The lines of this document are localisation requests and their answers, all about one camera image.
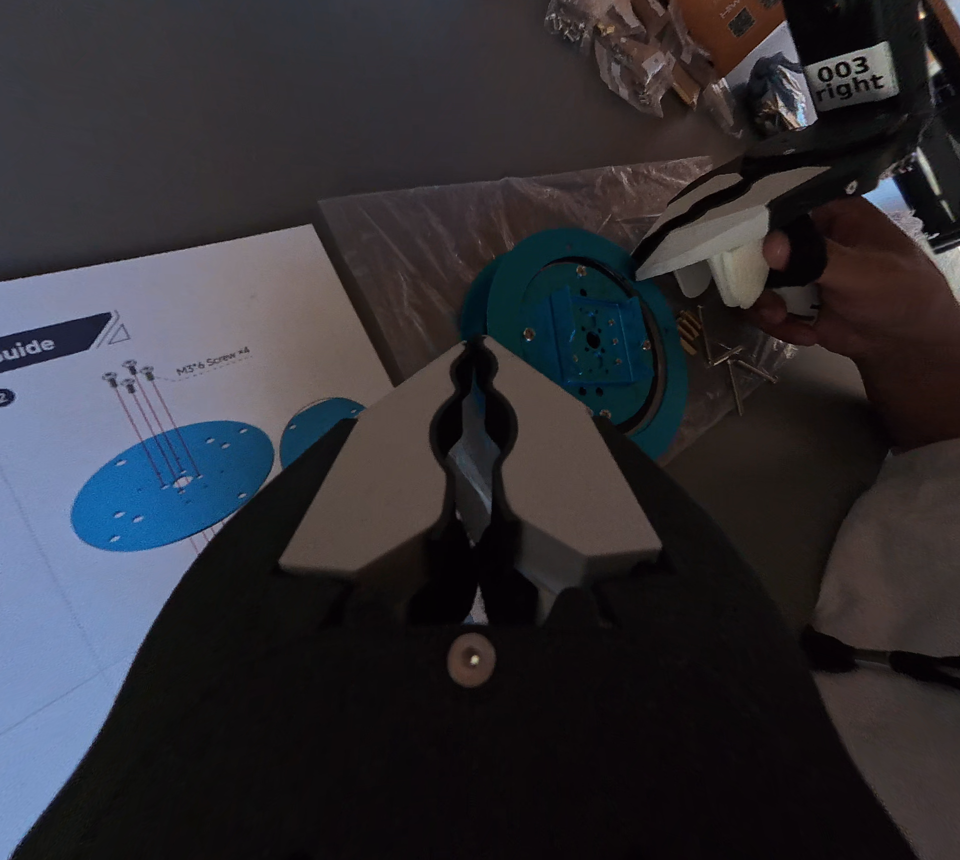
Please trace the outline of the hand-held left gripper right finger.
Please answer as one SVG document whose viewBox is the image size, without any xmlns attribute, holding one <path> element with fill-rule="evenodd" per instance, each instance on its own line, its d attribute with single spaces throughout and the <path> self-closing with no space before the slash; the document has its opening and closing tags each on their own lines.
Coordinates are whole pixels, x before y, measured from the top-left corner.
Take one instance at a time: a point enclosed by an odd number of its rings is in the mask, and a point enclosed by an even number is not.
<svg viewBox="0 0 960 860">
<path fill-rule="evenodd" d="M 474 341 L 496 446 L 476 557 L 493 624 L 542 623 L 567 590 L 661 559 L 663 543 L 604 438 L 617 430 L 490 337 Z"/>
</svg>

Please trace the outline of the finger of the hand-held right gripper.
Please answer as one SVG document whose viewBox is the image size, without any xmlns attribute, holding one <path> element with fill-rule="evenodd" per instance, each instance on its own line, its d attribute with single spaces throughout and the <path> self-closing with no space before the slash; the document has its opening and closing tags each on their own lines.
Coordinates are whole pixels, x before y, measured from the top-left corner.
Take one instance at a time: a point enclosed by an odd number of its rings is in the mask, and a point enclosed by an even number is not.
<svg viewBox="0 0 960 860">
<path fill-rule="evenodd" d="M 721 295 L 760 295 L 769 271 L 762 252 L 769 229 L 769 205 L 744 196 L 670 232 L 635 277 L 672 273 L 684 295 L 701 295 L 711 284 Z"/>
<path fill-rule="evenodd" d="M 803 167 L 769 173 L 754 180 L 737 172 L 709 174 L 682 191 L 658 218 L 658 230 L 669 232 L 693 222 L 698 211 L 729 206 L 734 211 L 769 203 L 828 171 L 828 167 Z"/>
</svg>

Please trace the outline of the person's right hand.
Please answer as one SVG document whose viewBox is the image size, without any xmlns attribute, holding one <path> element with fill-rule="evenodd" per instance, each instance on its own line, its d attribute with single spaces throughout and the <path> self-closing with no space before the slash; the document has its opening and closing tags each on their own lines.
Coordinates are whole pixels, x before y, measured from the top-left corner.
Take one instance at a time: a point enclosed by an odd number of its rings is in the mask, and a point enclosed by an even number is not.
<svg viewBox="0 0 960 860">
<path fill-rule="evenodd" d="M 959 437 L 959 307 L 939 268 L 866 199 L 813 211 L 824 237 L 815 322 L 771 290 L 746 317 L 768 335 L 821 346 L 856 366 L 895 451 Z"/>
</svg>

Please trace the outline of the assembly manual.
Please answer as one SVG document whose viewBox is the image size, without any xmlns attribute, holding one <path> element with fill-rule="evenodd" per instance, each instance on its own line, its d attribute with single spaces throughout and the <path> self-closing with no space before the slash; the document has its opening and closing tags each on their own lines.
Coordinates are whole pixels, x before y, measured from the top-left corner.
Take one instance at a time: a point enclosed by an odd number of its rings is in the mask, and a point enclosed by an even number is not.
<svg viewBox="0 0 960 860">
<path fill-rule="evenodd" d="M 112 688 L 295 417 L 387 373 L 312 226 L 2 283 L 2 730 Z"/>
</svg>

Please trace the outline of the grey desk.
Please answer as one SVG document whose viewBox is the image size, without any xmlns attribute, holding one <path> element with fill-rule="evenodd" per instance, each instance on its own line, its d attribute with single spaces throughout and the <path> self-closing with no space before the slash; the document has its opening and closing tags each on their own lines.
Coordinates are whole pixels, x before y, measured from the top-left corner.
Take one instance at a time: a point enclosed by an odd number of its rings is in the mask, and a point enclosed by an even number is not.
<svg viewBox="0 0 960 860">
<path fill-rule="evenodd" d="M 317 222 L 325 198 L 710 157 L 548 0 L 2 0 L 2 278 Z"/>
</svg>

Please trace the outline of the pile of small hardware bags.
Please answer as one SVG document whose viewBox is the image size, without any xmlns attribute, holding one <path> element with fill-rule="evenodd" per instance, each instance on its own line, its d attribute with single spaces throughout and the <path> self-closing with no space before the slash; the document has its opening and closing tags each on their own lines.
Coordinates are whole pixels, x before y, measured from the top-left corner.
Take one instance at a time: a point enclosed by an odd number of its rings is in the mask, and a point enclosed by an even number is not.
<svg viewBox="0 0 960 860">
<path fill-rule="evenodd" d="M 678 0 L 550 0 L 544 27 L 591 57 L 605 86 L 639 113 L 662 118 L 672 93 L 726 135 L 743 138 L 734 96 Z"/>
</svg>

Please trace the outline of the clear bag with dark parts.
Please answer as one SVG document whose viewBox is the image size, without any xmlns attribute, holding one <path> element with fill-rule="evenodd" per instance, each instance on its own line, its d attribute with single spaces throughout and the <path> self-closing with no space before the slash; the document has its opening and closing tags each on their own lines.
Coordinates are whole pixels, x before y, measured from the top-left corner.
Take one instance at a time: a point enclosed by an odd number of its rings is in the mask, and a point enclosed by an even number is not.
<svg viewBox="0 0 960 860">
<path fill-rule="evenodd" d="M 813 122 L 802 66 L 781 50 L 751 55 L 727 82 L 755 139 L 801 131 Z"/>
</svg>

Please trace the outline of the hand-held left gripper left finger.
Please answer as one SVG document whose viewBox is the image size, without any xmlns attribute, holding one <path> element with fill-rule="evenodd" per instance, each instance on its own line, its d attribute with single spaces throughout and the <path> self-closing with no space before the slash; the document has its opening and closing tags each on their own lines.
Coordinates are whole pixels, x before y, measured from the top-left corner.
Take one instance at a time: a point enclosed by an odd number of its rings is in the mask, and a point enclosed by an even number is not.
<svg viewBox="0 0 960 860">
<path fill-rule="evenodd" d="M 279 559 L 341 580 L 411 624 L 460 624 L 478 580 L 449 455 L 474 349 L 459 342 L 359 415 Z"/>
</svg>

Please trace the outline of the round bearing with blue bracket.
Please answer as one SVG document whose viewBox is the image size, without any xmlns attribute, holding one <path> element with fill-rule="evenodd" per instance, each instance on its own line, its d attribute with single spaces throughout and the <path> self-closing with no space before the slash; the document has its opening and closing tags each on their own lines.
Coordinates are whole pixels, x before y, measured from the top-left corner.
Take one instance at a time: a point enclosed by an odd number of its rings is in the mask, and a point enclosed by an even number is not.
<svg viewBox="0 0 960 860">
<path fill-rule="evenodd" d="M 654 310 L 613 267 L 586 257 L 544 266 L 520 306 L 521 353 L 625 434 L 653 424 L 666 396 Z"/>
</svg>

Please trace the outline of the large clear plastic bag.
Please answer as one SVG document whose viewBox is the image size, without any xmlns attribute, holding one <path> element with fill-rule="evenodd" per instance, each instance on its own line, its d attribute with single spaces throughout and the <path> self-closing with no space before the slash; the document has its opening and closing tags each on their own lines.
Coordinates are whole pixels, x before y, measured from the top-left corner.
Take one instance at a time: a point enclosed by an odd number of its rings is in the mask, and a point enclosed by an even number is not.
<svg viewBox="0 0 960 860">
<path fill-rule="evenodd" d="M 709 157 L 694 157 L 335 197 L 319 203 L 320 226 L 397 385 L 459 338 L 468 290 L 496 257 L 555 228 L 586 230 L 631 252 L 666 204 L 713 168 Z M 737 414 L 730 373 L 706 366 L 702 353 L 684 358 L 687 407 L 661 463 L 745 552 L 764 532 L 750 523 L 763 496 L 748 485 L 737 419 L 726 419 Z"/>
</svg>

